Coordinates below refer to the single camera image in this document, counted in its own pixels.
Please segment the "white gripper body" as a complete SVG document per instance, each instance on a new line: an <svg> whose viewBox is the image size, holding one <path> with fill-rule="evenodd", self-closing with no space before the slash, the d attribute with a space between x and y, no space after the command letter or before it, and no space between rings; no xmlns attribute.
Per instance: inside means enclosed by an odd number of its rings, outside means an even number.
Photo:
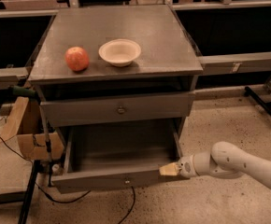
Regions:
<svg viewBox="0 0 271 224"><path fill-rule="evenodd" d="M181 157L178 161L179 173L185 178L196 177L197 173L193 164L193 155Z"/></svg>

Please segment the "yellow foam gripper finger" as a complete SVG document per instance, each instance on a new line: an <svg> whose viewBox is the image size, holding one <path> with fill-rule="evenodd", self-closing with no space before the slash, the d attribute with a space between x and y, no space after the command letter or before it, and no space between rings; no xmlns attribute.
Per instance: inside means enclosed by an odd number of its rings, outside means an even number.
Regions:
<svg viewBox="0 0 271 224"><path fill-rule="evenodd" d="M176 162L171 162L159 168L160 175L177 176L180 173L180 167Z"/></svg>

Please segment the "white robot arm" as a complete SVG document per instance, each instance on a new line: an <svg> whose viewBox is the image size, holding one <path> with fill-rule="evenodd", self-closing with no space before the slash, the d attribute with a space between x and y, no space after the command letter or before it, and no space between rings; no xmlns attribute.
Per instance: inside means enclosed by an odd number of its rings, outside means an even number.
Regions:
<svg viewBox="0 0 271 224"><path fill-rule="evenodd" d="M232 179L249 175L271 189L271 161L253 156L228 142L218 142L211 150L183 156L160 167L159 172L162 176L184 178L209 175Z"/></svg>

